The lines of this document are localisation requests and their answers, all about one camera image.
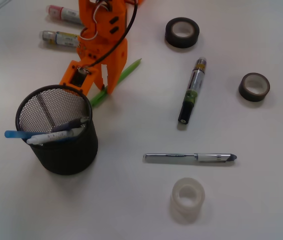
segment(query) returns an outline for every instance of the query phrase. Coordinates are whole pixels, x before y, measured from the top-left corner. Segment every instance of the black electrical tape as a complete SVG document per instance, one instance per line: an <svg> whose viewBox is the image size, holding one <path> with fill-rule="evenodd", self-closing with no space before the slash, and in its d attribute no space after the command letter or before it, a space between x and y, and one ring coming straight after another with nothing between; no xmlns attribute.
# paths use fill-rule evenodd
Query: black electrical tape
<svg viewBox="0 0 283 240"><path fill-rule="evenodd" d="M191 25L191 27L192 27L191 35L186 36L186 37L182 37L182 36L177 36L173 32L174 25L177 24L177 23L180 23L180 22L188 23L188 24ZM197 43L199 34L200 34L200 28L199 28L199 26L197 25L196 22L194 22L193 20L186 18L186 17L177 17L177 18L170 20L167 23L166 32L165 32L165 39L167 40L167 42L170 45L172 45L176 48L186 49L186 48L189 48L189 47L195 45L195 43Z"/></svg>
<svg viewBox="0 0 283 240"><path fill-rule="evenodd" d="M248 90L247 86L256 87L262 90L261 93L254 93ZM239 85L240 95L250 102L260 102L263 100L271 89L270 82L267 78L259 73L252 72L245 75Z"/></svg>

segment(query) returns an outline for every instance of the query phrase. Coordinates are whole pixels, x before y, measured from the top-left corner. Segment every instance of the pen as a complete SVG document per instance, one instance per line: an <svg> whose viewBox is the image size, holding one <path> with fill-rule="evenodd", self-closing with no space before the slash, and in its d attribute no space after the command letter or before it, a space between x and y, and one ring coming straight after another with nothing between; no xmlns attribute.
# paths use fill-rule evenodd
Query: pen
<svg viewBox="0 0 283 240"><path fill-rule="evenodd" d="M206 64L207 64L206 58L200 57L197 60L194 69L192 70L191 77L188 83L188 87L182 102L182 107L178 118L178 121L182 124L188 124L191 118L191 114L195 106L196 98L202 88L202 84L205 76Z"/></svg>
<svg viewBox="0 0 283 240"><path fill-rule="evenodd" d="M143 156L147 163L157 164L185 164L192 165L197 163L226 163L237 159L234 154L225 153L147 153Z"/></svg>
<svg viewBox="0 0 283 240"><path fill-rule="evenodd" d="M30 139L34 135L45 134L46 132L32 132L32 131L5 131L5 137L8 139Z"/></svg>
<svg viewBox="0 0 283 240"><path fill-rule="evenodd" d="M119 80L117 82L117 85L123 81L129 74L132 73L132 71L134 71L139 64L141 63L141 58L138 59L137 61L134 61L131 65L129 65L124 71L122 71ZM91 107L94 108L97 105L99 105L106 97L107 97L107 87L105 87L103 90L100 91L100 93L98 93L95 97L92 98L92 100L90 100L90 104Z"/></svg>
<svg viewBox="0 0 283 240"><path fill-rule="evenodd" d="M56 133L56 132L60 132L60 131L67 131L70 129L74 129L74 128L79 128L82 124L86 123L89 120L88 117L84 116L82 118L77 118L74 120L71 120L63 125L59 125L59 126L54 126L51 129L52 133Z"/></svg>
<svg viewBox="0 0 283 240"><path fill-rule="evenodd" d="M45 144L45 143L54 142L57 140L63 140L67 138L76 137L79 134L81 134L83 130L84 130L83 127L79 127L79 128L73 128L68 131L58 131L58 132L51 132L47 134L34 135L31 138L29 138L26 142L28 144L34 144L34 145Z"/></svg>

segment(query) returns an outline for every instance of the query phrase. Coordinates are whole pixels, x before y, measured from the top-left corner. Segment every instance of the black mesh pencil holder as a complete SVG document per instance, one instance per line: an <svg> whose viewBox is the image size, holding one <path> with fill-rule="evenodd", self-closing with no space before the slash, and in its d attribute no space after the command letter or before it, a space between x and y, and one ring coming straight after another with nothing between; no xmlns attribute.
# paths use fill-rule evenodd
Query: black mesh pencil holder
<svg viewBox="0 0 283 240"><path fill-rule="evenodd" d="M49 171L72 175L86 169L95 159L98 139L87 97L64 85L42 87L20 104L16 114L18 131L50 133L53 127L88 117L84 130L74 139L29 146Z"/></svg>

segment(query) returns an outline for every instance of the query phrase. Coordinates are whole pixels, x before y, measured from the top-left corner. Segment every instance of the blue pen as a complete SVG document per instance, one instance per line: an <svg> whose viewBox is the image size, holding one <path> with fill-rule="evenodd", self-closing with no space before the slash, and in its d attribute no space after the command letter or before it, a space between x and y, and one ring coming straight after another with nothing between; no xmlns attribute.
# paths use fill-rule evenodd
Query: blue pen
<svg viewBox="0 0 283 240"><path fill-rule="evenodd" d="M8 139L30 139L34 135L46 134L47 132L33 131L5 131L5 137Z"/></svg>
<svg viewBox="0 0 283 240"><path fill-rule="evenodd" d="M84 123L86 123L89 120L88 117L84 116L82 118L77 118L74 120L71 120L63 125L59 125L59 126L55 126L51 129L52 133L56 133L56 132L61 132L61 131L67 131L67 130L71 130L71 129L76 129L79 128L81 125L83 125Z"/></svg>

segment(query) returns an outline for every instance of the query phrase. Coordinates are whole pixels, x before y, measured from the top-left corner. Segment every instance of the white wire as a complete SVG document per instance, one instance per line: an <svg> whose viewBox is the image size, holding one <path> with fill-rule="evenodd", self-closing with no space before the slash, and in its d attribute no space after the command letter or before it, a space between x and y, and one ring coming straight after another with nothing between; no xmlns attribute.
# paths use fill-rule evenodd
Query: white wire
<svg viewBox="0 0 283 240"><path fill-rule="evenodd" d="M95 22L96 28L97 28L97 21L96 21L95 16L96 16L97 10L100 8L100 6L106 8L107 11L109 12L109 9L108 9L105 5L102 5L103 2L104 2L104 0L103 0L103 1L100 1L100 2L98 3L98 5L97 5L97 7L96 7L96 9L95 9L95 11L93 12L93 15L92 15L92 19L93 19L93 21ZM96 30L95 35L94 35L92 38L84 38L84 37L82 37L82 34L83 34L84 31L86 31L86 30L87 30L87 27L85 27L83 30L81 30L81 32L80 32L80 34L79 34L79 37L80 37L81 39L86 40L86 41L90 41L90 40L93 40L94 38L97 37L97 35L98 35L98 31L97 31L97 30Z"/></svg>

